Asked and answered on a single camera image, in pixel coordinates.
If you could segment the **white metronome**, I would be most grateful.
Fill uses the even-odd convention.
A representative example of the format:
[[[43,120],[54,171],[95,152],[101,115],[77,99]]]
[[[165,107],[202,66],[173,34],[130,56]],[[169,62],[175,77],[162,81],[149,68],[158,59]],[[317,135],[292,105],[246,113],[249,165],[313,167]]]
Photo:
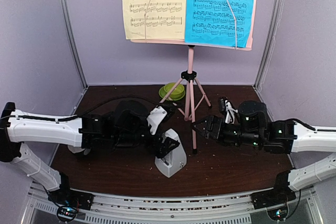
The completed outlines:
[[[187,164],[186,152],[183,148],[179,135],[173,129],[167,130],[163,134],[163,140],[174,140],[178,142],[177,147],[173,148],[167,155],[162,158],[155,158],[157,169],[166,177],[170,178],[180,171]]]

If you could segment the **pink music stand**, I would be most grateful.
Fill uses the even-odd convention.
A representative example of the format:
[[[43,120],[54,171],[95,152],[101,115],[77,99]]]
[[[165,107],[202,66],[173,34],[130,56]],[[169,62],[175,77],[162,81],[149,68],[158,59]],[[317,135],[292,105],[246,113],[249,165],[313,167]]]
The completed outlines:
[[[255,12],[256,12],[256,3],[257,0],[254,0],[253,6],[253,13],[251,16],[251,29],[249,32],[247,44],[245,48],[242,47],[235,47],[235,50],[241,51],[250,51],[252,50],[253,45],[253,29],[254,29],[254,22],[255,22]],[[180,112],[184,116],[185,121],[195,122],[195,112],[202,101],[206,101],[209,108],[212,107],[210,100],[208,99],[200,81],[198,80],[197,76],[195,76],[195,71],[193,70],[193,63],[194,63],[194,45],[189,45],[185,43],[183,40],[155,40],[155,39],[134,39],[133,42],[136,43],[150,43],[150,44],[171,44],[171,45],[184,45],[188,46],[188,67],[187,70],[181,73],[181,77],[176,81],[174,84],[174,88],[176,88],[183,80],[187,81],[186,84],[186,97],[185,97],[185,107],[184,109],[180,109]],[[198,104],[195,104],[195,95],[194,95],[194,84],[197,84],[202,97],[198,101]]]

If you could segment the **blue sheet music page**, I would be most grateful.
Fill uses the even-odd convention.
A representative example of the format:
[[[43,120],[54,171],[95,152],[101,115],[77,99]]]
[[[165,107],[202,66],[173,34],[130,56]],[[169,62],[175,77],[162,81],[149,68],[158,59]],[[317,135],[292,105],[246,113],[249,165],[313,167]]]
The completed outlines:
[[[249,48],[256,0],[186,0],[185,42]]]

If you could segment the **yellow sheet music page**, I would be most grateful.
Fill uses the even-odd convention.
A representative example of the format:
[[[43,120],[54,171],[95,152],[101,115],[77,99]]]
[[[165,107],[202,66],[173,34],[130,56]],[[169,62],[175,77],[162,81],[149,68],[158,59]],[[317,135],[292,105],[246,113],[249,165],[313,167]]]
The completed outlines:
[[[127,40],[183,40],[186,0],[122,0]]]

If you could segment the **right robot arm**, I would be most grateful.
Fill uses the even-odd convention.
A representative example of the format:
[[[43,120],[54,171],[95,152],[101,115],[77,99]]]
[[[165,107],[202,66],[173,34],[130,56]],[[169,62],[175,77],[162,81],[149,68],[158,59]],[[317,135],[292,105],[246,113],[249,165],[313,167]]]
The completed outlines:
[[[335,128],[311,126],[299,119],[270,121],[262,102],[244,101],[238,109],[221,99],[218,117],[208,115],[192,123],[193,130],[224,146],[249,145],[271,154],[329,152],[326,158],[299,169],[277,175],[269,192],[272,203],[279,204],[289,191],[299,191],[335,176]]]

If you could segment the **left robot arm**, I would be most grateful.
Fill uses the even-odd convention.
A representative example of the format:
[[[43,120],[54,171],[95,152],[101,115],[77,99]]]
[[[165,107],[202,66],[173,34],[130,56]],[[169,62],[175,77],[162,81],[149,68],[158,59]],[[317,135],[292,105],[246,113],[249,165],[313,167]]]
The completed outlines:
[[[124,100],[104,115],[48,116],[23,112],[9,102],[1,114],[1,161],[18,165],[64,205],[76,199],[68,177],[44,163],[28,142],[67,145],[74,154],[142,145],[154,154],[157,169],[169,178],[187,163],[179,135],[173,129],[159,130],[170,113],[165,105],[148,110],[139,101]]]

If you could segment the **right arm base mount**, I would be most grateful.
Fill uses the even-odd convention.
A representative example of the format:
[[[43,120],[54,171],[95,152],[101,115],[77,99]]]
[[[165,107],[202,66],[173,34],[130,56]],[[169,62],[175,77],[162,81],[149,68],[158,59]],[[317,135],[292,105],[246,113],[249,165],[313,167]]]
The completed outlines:
[[[254,209],[266,209],[268,217],[275,222],[286,221],[297,210],[299,201],[294,210],[290,212],[288,203],[296,199],[296,193],[292,191],[265,190],[251,194]]]

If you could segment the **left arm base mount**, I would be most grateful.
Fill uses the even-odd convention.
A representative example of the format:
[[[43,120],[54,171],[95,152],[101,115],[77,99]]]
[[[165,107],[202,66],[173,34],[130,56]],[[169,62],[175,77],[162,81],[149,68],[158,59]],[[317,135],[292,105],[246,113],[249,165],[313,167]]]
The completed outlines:
[[[56,205],[56,216],[61,222],[75,220],[81,209],[90,210],[94,199],[93,194],[76,190],[47,191],[47,195],[48,200]]]

